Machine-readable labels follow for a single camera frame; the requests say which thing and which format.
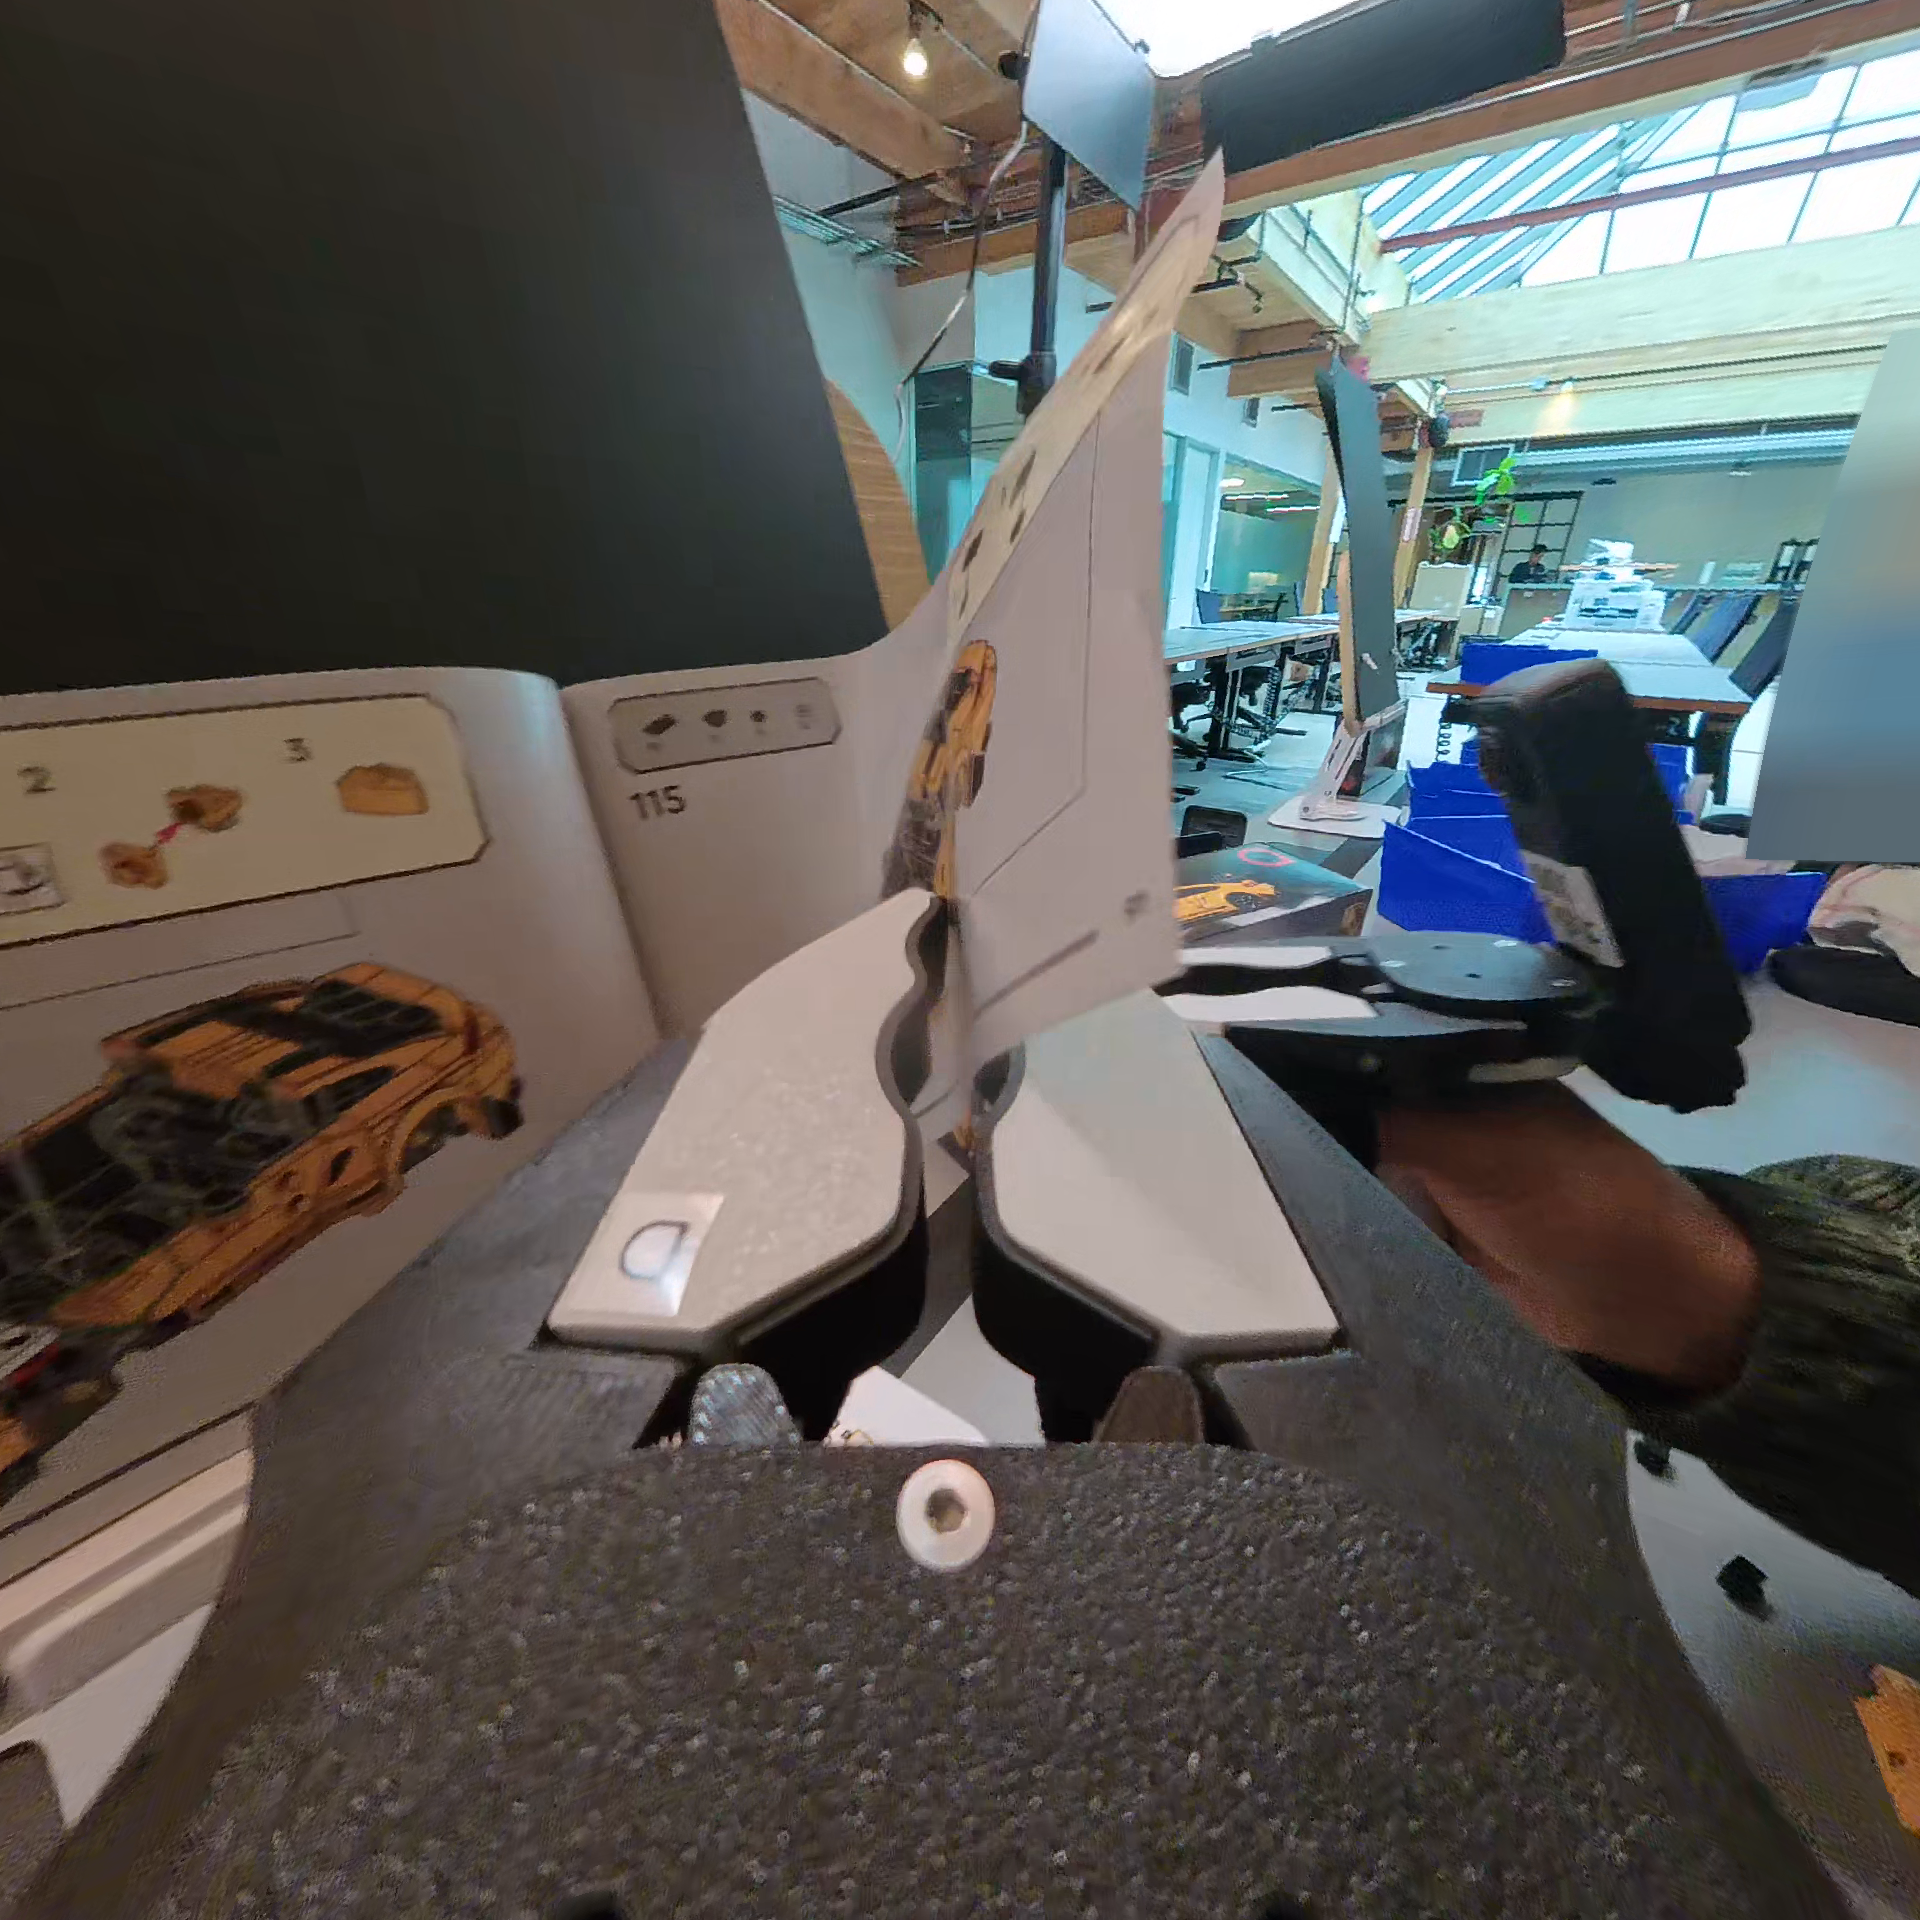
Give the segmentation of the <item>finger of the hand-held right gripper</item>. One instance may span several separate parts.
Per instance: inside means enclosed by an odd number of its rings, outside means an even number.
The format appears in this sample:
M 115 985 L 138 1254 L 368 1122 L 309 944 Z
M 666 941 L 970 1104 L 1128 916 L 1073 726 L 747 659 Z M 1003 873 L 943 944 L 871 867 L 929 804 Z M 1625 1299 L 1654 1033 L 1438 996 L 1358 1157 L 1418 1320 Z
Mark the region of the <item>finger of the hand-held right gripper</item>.
M 1336 993 L 1242 993 L 1200 998 L 1200 1026 L 1270 1072 L 1375 1072 L 1385 1022 Z
M 1379 979 L 1367 941 L 1200 944 L 1184 948 L 1176 995 L 1247 995 L 1299 979 L 1309 988 L 1361 995 Z

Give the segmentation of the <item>person's right forearm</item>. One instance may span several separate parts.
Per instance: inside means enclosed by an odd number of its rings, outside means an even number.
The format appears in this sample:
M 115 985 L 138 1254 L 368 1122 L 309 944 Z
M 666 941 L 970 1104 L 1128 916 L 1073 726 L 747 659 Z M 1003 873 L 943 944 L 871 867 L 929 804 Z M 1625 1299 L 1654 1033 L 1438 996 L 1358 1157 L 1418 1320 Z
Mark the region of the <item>person's right forearm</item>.
M 1683 1177 L 1760 1258 L 1738 1371 L 1705 1397 L 1599 1360 L 1589 1376 L 1638 1434 L 1917 1596 L 1917 1171 L 1813 1157 Z

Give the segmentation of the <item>lego instruction booklet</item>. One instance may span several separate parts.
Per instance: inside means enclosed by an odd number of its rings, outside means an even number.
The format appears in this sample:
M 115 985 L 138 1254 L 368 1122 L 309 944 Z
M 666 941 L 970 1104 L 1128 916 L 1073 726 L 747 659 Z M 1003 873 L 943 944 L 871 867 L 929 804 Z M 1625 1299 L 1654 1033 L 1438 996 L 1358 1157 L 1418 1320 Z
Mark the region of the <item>lego instruction booklet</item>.
M 1178 966 L 1161 426 L 1210 156 L 942 574 L 837 657 L 558 686 L 393 667 L 3 700 L 3 1500 L 263 1400 L 663 1040 L 731 1040 L 559 1330 L 757 1333 L 803 1171 Z

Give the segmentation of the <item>yellow curved lego piece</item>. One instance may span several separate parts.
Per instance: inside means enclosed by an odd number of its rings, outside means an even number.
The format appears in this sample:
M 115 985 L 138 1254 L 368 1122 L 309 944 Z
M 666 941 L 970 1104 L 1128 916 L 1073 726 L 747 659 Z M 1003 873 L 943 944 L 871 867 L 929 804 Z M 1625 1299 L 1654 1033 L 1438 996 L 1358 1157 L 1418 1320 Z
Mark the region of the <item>yellow curved lego piece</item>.
M 1882 1664 L 1873 1664 L 1867 1677 L 1856 1715 L 1888 1802 L 1901 1827 L 1917 1833 L 1917 1682 Z

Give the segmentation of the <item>slim monitor on white stand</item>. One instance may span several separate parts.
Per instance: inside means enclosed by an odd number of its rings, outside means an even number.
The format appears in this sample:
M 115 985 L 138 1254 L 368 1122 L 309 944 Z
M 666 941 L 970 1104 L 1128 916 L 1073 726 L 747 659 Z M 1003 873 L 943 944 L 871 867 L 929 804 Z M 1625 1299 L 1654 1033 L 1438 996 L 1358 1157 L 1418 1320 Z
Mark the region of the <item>slim monitor on white stand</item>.
M 1378 403 L 1343 358 L 1314 380 L 1346 509 L 1346 562 L 1336 589 L 1338 723 L 1315 779 L 1299 795 L 1302 827 L 1379 840 L 1385 808 L 1361 798 L 1368 754 L 1406 715 L 1395 637 L 1395 523 L 1385 499 Z

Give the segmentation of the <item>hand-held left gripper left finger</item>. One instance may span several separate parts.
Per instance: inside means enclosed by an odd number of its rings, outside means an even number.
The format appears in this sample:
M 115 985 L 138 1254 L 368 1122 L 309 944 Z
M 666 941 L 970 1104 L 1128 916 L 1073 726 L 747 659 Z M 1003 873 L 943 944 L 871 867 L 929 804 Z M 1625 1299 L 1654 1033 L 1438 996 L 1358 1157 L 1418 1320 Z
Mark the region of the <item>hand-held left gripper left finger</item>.
M 883 1261 L 947 1092 L 947 909 L 883 899 L 709 1018 L 546 1315 L 587 1349 L 744 1349 Z

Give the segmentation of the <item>black stand pole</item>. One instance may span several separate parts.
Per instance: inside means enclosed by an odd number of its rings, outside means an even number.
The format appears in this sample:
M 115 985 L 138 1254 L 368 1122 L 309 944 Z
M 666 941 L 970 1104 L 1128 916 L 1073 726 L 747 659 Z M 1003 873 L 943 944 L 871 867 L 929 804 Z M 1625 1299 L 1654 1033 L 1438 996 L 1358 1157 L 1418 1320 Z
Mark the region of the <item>black stand pole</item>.
M 1030 419 L 1057 380 L 1057 312 L 1065 272 L 1070 157 L 1040 137 L 1040 202 L 1030 283 L 1029 348 L 1017 381 L 1021 419 Z

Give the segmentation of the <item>curved wooden panel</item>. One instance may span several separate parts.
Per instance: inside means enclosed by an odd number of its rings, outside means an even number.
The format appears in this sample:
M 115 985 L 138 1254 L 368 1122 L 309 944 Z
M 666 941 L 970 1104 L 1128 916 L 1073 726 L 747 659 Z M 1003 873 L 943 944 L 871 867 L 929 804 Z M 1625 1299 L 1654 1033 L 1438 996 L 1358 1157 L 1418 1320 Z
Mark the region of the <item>curved wooden panel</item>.
M 919 525 L 901 473 L 851 397 L 829 380 L 831 410 L 858 531 L 869 550 L 883 632 L 902 626 L 928 594 L 928 566 Z

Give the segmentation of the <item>black computer monitor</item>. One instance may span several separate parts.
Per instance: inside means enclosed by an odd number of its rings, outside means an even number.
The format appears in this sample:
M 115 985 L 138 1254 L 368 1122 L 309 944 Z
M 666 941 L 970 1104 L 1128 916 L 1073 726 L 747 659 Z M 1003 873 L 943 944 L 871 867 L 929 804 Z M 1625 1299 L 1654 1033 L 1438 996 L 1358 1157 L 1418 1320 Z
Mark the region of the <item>black computer monitor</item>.
M 710 4 L 7 3 L 3 692 L 889 632 Z

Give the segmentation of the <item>long office desk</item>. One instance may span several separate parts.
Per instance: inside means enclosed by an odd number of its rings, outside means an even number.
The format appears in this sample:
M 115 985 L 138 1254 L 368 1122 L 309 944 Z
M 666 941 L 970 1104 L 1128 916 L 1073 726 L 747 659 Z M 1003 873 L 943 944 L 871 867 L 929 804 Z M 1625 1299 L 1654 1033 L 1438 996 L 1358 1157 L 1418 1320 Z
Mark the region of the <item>long office desk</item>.
M 1166 628 L 1161 657 L 1168 681 L 1207 692 L 1207 737 L 1184 731 L 1182 705 L 1171 706 L 1170 746 L 1194 765 L 1210 758 L 1250 764 L 1256 754 L 1231 746 L 1233 731 L 1251 731 L 1256 742 L 1273 733 L 1298 737 L 1281 715 L 1287 667 L 1307 661 L 1309 690 L 1322 692 L 1336 659 L 1336 625 L 1329 616 L 1283 620 L 1231 620 L 1189 628 Z

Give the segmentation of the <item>black lego box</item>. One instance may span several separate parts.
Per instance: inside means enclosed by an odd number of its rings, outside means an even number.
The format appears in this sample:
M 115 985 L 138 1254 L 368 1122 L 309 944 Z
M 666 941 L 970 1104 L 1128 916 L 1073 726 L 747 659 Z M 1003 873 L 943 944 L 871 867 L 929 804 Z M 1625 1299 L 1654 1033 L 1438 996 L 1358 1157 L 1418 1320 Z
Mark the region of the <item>black lego box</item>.
M 1242 844 L 1174 865 L 1184 947 L 1346 939 L 1361 933 L 1373 890 L 1275 844 Z

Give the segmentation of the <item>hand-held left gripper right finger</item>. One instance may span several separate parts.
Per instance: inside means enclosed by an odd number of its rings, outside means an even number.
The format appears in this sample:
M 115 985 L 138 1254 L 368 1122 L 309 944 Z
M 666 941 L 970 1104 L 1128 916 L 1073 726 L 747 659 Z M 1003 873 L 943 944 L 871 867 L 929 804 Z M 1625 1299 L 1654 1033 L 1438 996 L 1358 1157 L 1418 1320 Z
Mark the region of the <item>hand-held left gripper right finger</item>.
M 1336 1312 L 1209 1060 L 1133 993 L 1029 1038 L 979 1138 L 993 1252 L 1145 1363 L 1329 1354 Z

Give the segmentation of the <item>black overhead panel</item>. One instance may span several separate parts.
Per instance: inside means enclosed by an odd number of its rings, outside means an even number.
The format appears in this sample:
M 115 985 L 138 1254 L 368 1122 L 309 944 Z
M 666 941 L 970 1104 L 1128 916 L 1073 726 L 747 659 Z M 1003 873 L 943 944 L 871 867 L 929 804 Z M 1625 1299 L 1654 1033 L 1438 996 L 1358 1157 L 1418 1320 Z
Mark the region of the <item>black overhead panel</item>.
M 1358 4 L 1207 70 L 1203 152 L 1256 169 L 1531 81 L 1565 51 L 1560 3 Z

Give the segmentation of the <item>green potted plant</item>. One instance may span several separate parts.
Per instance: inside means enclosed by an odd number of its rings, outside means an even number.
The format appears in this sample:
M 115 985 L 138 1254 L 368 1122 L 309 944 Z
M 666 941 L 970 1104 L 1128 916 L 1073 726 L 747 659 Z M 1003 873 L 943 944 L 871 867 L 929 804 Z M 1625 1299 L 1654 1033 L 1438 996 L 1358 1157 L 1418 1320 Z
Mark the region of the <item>green potted plant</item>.
M 1512 512 L 1517 453 L 1503 448 L 1497 464 L 1491 464 L 1490 448 L 1477 453 L 1485 457 L 1471 470 L 1471 490 L 1430 520 L 1427 560 L 1435 565 L 1473 566 L 1481 562 L 1488 542 L 1498 545 L 1503 539 Z

